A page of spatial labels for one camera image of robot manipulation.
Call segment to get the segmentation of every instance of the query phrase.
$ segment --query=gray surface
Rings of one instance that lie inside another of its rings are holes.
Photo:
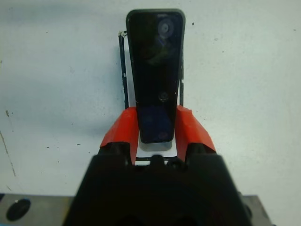
[[[17,200],[29,199],[31,207],[21,219],[10,222],[6,219],[6,212]],[[60,226],[69,210],[73,197],[64,196],[35,196],[7,194],[0,202],[0,226]],[[258,196],[242,196],[243,202],[252,212],[253,226],[272,226],[269,217],[264,210]]]
[[[17,221],[8,221],[9,207],[20,199],[29,199],[28,212]],[[0,226],[60,226],[69,210],[72,197],[6,194],[0,201]]]

